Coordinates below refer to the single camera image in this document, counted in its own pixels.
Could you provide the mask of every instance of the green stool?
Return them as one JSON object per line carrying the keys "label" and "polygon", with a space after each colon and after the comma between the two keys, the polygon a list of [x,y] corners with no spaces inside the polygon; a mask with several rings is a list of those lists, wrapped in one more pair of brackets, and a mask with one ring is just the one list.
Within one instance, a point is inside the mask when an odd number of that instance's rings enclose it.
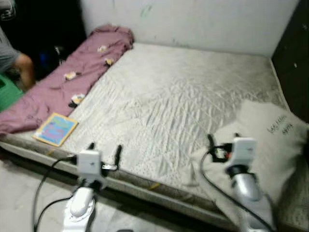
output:
{"label": "green stool", "polygon": [[0,74],[0,112],[9,108],[23,95],[23,91],[7,76]]}

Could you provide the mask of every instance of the purple blanket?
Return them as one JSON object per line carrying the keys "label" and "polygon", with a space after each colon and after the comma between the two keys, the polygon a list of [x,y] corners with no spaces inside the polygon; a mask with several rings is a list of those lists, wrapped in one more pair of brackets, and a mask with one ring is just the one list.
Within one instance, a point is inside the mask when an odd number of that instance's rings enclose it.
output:
{"label": "purple blanket", "polygon": [[[11,108],[0,113],[0,134],[37,129],[51,113],[68,116],[73,108],[68,104],[75,94],[87,94],[93,84],[108,69],[106,59],[116,62],[132,48],[130,29],[104,25],[73,52],[65,63],[29,90]],[[66,73],[76,72],[72,80]]]}

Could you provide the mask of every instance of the floor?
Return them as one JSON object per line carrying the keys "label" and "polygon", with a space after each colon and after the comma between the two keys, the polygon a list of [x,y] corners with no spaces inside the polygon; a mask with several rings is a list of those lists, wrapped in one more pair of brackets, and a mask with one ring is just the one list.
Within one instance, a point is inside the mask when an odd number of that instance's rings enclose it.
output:
{"label": "floor", "polygon": [[[31,231],[32,200],[41,178],[42,176],[37,173],[0,160],[1,232]],[[53,200],[69,196],[72,188],[62,182],[48,179],[39,196],[38,211]],[[46,211],[39,231],[61,231],[65,204],[65,202],[57,203]],[[116,232],[120,229],[131,229],[134,232],[194,232],[194,230],[182,228],[162,218],[100,197],[92,232]]]}

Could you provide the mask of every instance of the colorful book cover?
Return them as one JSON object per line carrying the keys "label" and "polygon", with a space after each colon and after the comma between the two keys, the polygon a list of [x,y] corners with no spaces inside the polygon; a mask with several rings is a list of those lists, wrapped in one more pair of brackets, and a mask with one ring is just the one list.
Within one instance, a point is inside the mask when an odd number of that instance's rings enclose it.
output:
{"label": "colorful book cover", "polygon": [[52,113],[37,129],[33,138],[53,146],[61,146],[77,124],[74,119]]}

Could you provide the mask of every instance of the mattress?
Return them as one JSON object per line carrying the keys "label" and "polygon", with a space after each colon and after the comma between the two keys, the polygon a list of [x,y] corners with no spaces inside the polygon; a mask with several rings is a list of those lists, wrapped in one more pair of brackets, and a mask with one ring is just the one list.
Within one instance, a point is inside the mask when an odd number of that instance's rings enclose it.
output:
{"label": "mattress", "polygon": [[79,125],[60,150],[34,141],[32,131],[9,135],[1,146],[60,157],[94,141],[102,160],[113,163],[122,144],[120,171],[110,178],[128,185],[112,188],[234,229],[182,174],[191,168],[189,155],[235,119],[244,99],[287,107],[269,59],[135,43],[71,113]]}

